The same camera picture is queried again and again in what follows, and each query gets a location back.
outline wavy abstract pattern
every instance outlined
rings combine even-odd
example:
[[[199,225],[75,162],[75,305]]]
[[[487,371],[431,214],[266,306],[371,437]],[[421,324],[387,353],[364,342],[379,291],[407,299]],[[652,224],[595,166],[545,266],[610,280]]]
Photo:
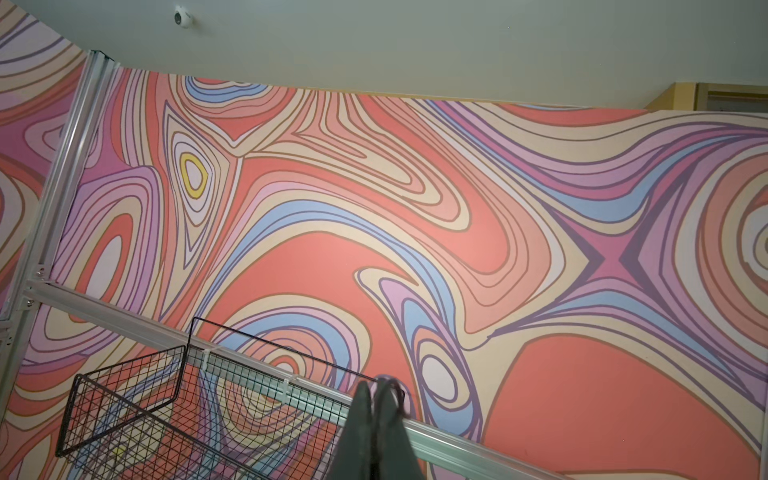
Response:
[[[8,294],[83,60],[79,48],[0,0],[0,302]]]
[[[59,282],[577,478],[757,478],[768,118],[123,70],[100,135]]]
[[[72,43],[0,0],[0,301],[61,141],[84,58]],[[93,154],[100,151],[96,143]],[[43,306],[0,424],[0,478],[64,478],[69,467],[53,452],[72,377],[143,350]]]

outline wire mesh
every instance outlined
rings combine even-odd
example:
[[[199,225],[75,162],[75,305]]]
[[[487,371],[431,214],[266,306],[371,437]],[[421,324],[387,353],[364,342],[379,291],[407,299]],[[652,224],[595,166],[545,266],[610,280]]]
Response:
[[[76,376],[57,456],[93,478],[322,478],[348,411],[179,346]]]

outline wire basket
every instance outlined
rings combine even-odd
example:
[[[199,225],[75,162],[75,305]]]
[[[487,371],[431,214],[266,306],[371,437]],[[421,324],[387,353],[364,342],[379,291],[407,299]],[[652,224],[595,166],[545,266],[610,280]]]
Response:
[[[322,478],[349,408],[192,346],[193,329],[186,346],[76,375],[56,455],[92,478]]]

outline ceiling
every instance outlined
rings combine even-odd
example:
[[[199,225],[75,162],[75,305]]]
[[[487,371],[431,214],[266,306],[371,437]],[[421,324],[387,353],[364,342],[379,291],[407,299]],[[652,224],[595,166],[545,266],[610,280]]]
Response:
[[[768,84],[767,0],[14,1],[125,66],[207,78],[623,108]]]

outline colorful painted wall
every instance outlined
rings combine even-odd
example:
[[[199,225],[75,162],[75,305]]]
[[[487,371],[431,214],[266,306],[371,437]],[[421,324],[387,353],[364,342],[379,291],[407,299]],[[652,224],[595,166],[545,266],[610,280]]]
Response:
[[[0,302],[5,300],[60,143],[84,53],[0,0]],[[64,478],[53,457],[72,377],[131,358],[142,346],[43,306],[4,421],[0,478]]]
[[[758,477],[766,117],[123,69],[53,276],[397,376],[416,417],[580,480]],[[139,351],[41,310],[0,475],[63,478],[71,376]]]
[[[34,218],[84,53],[0,0],[0,303]]]

